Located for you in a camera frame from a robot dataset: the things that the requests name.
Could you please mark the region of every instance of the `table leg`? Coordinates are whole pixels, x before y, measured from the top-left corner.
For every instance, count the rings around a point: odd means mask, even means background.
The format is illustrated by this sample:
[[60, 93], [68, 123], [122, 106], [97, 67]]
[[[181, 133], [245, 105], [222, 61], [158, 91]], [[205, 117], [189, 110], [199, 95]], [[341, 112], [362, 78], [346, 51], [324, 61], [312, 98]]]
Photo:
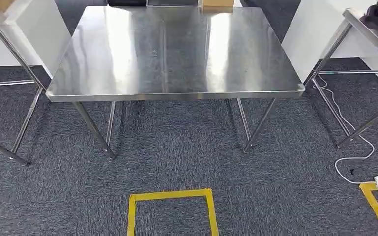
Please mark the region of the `table leg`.
[[1, 145], [0, 145], [0, 153], [2, 153], [3, 155], [9, 157], [9, 159], [11, 159], [11, 160], [15, 160], [16, 162], [20, 163], [23, 166], [27, 166], [29, 164], [26, 160], [20, 158], [19, 156], [17, 156], [16, 154], [10, 152], [6, 148], [2, 147]]
[[116, 102], [112, 101], [111, 111], [109, 112], [108, 130], [106, 131], [106, 143], [108, 146], [111, 144], [112, 128], [114, 126], [114, 114], [115, 114]]
[[376, 122], [377, 119], [378, 119], [378, 114], [375, 115], [373, 118], [371, 118], [371, 120], [369, 120], [367, 123], [365, 123], [365, 125], [361, 126], [359, 129], [355, 130], [351, 135], [349, 135], [348, 137], [346, 137], [342, 141], [340, 141], [338, 143], [338, 147], [340, 148], [341, 145], [347, 144], [350, 140], [355, 138], [357, 135], [360, 135], [362, 132], [364, 132], [366, 129], [368, 129], [371, 125], [373, 125], [374, 122]]
[[89, 127], [89, 129], [92, 131], [92, 133], [95, 135], [97, 140], [102, 145], [102, 148], [105, 152], [108, 153], [108, 155], [113, 159], [115, 158], [115, 154], [112, 152], [109, 145], [106, 143], [105, 139], [103, 138], [102, 134], [99, 132], [96, 124], [93, 122], [92, 118], [90, 117], [89, 113], [87, 113], [86, 109], [83, 107], [83, 104], [80, 102], [73, 102], [73, 105], [76, 107], [77, 111], [82, 116], [83, 120]]
[[245, 134], [247, 135], [247, 140], [249, 141], [251, 138], [250, 128], [248, 127], [247, 117], [244, 112], [244, 107], [242, 106], [242, 102], [240, 98], [237, 98], [236, 101], [238, 102], [239, 112], [241, 113], [242, 123], [244, 124]]
[[335, 108], [329, 101], [329, 99], [326, 97], [325, 93], [323, 92], [322, 88], [319, 86], [319, 84], [316, 81], [316, 76], [319, 75], [319, 72], [325, 67], [326, 63], [329, 61], [331, 56], [334, 54], [336, 49], [339, 47], [339, 45], [342, 43], [342, 41], [345, 39], [345, 37], [348, 35], [349, 30], [351, 30], [352, 25], [348, 23], [345, 28], [342, 30], [341, 34], [339, 35], [338, 39], [333, 43], [332, 47], [329, 49], [329, 51], [326, 53], [325, 57], [322, 59], [322, 61], [317, 65], [311, 76], [307, 79], [305, 82], [305, 87], [308, 85], [310, 81], [313, 82], [316, 89], [318, 90], [319, 94], [322, 96], [324, 102], [327, 104], [328, 108], [330, 109], [331, 113], [335, 117], [336, 121], [341, 126], [342, 130], [346, 134], [346, 136], [350, 135], [350, 131], [348, 130], [347, 126], [344, 124], [343, 120], [339, 116], [339, 114], [336, 112]]
[[34, 74], [34, 72], [31, 70], [31, 68], [28, 66], [27, 62], [22, 58], [18, 50], [15, 49], [14, 45], [9, 41], [9, 39], [6, 37], [6, 35], [2, 32], [0, 29], [0, 40], [5, 44], [5, 46], [8, 48], [8, 50], [11, 52], [11, 54], [15, 57], [15, 59], [19, 62], [19, 64], [22, 66], [22, 68], [28, 73], [28, 75], [31, 77], [34, 82], [44, 89], [44, 91], [47, 91], [46, 87], [41, 83], [41, 81], [37, 78], [37, 76]]
[[29, 121], [31, 120], [32, 114], [34, 113], [35, 107], [37, 105], [38, 99], [40, 98], [42, 91], [43, 91], [43, 88], [40, 87], [40, 88], [38, 88], [38, 91], [35, 94], [34, 100], [32, 101], [32, 103], [29, 107], [27, 116], [24, 119], [24, 123], [21, 126], [21, 129], [18, 133], [17, 139], [15, 140], [15, 144], [12, 148], [13, 153], [17, 153], [17, 151], [18, 151], [19, 145], [21, 143], [22, 138], [24, 137], [25, 131], [27, 130]]
[[317, 83], [316, 79], [312, 79], [313, 84], [315, 85], [316, 89], [318, 90], [319, 94], [322, 96], [323, 100], [327, 104], [328, 108], [330, 109], [331, 113], [335, 117], [336, 121], [339, 123], [341, 126], [342, 130], [345, 132], [347, 136], [350, 135], [350, 131], [348, 130], [347, 126], [345, 125], [344, 121], [342, 120], [341, 116], [336, 112], [334, 106], [332, 103], [329, 101], [329, 99], [326, 97], [326, 94], [323, 92], [322, 88], [320, 85]]
[[244, 147], [244, 150], [243, 150], [244, 153], [247, 153], [248, 149], [253, 145], [253, 142], [255, 142], [255, 140], [257, 139], [258, 134], [260, 133], [260, 130], [262, 128], [262, 125], [264, 124], [265, 120], [267, 119], [268, 115], [270, 114], [271, 109], [274, 107], [274, 103], [276, 101], [277, 101], [276, 98], [273, 98], [273, 100], [271, 100], [270, 104], [268, 105], [267, 109], [264, 112], [263, 117], [261, 118], [259, 124], [257, 125], [256, 129], [254, 130], [253, 135], [251, 136], [247, 145]]

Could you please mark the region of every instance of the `metal tabletop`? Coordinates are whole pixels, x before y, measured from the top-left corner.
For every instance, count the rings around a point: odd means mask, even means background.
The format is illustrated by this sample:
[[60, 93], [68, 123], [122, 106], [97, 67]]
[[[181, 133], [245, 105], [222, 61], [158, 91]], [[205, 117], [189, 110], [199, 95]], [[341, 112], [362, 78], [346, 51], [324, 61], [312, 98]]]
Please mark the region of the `metal tabletop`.
[[299, 97], [305, 88], [259, 8], [87, 7], [52, 102]]
[[364, 12], [347, 8], [343, 16], [349, 23], [352, 24], [354, 28], [356, 28], [361, 34], [365, 36], [374, 46], [378, 48], [378, 30], [370, 29], [366, 26], [364, 22]]

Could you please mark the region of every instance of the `floor marking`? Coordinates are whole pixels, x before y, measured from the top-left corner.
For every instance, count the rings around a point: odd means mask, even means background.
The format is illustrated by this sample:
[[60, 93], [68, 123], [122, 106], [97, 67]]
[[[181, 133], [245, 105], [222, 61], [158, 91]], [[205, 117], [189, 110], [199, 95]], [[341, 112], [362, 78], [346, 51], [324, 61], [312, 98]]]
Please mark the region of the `floor marking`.
[[182, 190], [171, 192], [138, 193], [129, 196], [128, 209], [128, 236], [133, 236], [135, 232], [135, 202], [145, 200], [158, 200], [167, 198], [187, 198], [187, 197], [206, 197], [207, 208], [209, 211], [210, 231], [213, 236], [218, 236], [218, 223], [216, 221], [215, 203], [213, 202], [212, 189]]
[[378, 218], [378, 202], [374, 197], [372, 191], [378, 190], [375, 183], [362, 183], [359, 185], [364, 194], [365, 198], [367, 199], [368, 203], [370, 204], [371, 208], [373, 209], [374, 213]]

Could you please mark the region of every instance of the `white panel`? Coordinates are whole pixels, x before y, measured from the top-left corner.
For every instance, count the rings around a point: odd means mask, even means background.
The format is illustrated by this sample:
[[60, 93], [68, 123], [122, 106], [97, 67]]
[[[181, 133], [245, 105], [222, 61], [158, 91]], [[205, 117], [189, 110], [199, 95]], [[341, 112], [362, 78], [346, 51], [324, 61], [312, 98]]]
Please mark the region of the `white panel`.
[[235, 0], [235, 1], [233, 2], [233, 6], [234, 6], [234, 7], [242, 7], [241, 1], [240, 1], [240, 0]]
[[[320, 57], [324, 57], [332, 44], [334, 39], [329, 42], [324, 52]], [[339, 45], [338, 49], [332, 55], [333, 58], [352, 58], [352, 57], [378, 57], [378, 49], [368, 41], [360, 32], [355, 28], [351, 28], [346, 38]]]
[[25, 9], [35, 0], [16, 0], [11, 6], [6, 10], [5, 15], [7, 16], [6, 23], [12, 24], [16, 19], [18, 19], [25, 11]]
[[[11, 37], [11, 32], [9, 32], [7, 29], [2, 28], [2, 31], [8, 37]], [[25, 44], [19, 44], [18, 38], [11, 37], [11, 43], [14, 45], [17, 45], [17, 50], [20, 52], [22, 57], [26, 60], [26, 62], [29, 65], [40, 65], [40, 60], [37, 60], [37, 58], [33, 57], [31, 54], [28, 53], [28, 49]], [[14, 56], [11, 54], [11, 52], [6, 48], [6, 46], [2, 43], [0, 40], [0, 66], [19, 66], [20, 64], [18, 61], [14, 58]]]
[[71, 39], [56, 3], [34, 0], [15, 22], [52, 78]]
[[302, 82], [320, 59], [342, 20], [341, 13], [326, 1], [302, 0], [300, 3], [282, 46]]

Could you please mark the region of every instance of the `yellow tape square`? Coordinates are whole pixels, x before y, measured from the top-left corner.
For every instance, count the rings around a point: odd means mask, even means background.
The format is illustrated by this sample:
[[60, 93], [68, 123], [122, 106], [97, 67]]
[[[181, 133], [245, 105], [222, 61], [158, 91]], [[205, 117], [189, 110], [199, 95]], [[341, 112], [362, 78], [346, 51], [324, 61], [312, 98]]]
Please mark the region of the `yellow tape square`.
[[371, 182], [362, 183], [359, 187], [378, 218], [378, 202], [372, 193], [372, 191], [378, 190], [376, 184]]
[[182, 190], [171, 192], [154, 192], [154, 193], [138, 193], [129, 196], [128, 209], [128, 236], [133, 236], [135, 232], [135, 202], [145, 200], [159, 200], [168, 198], [187, 198], [187, 197], [206, 197], [207, 208], [209, 211], [210, 231], [213, 236], [218, 236], [218, 223], [216, 221], [215, 203], [213, 202], [212, 189], [196, 189]]

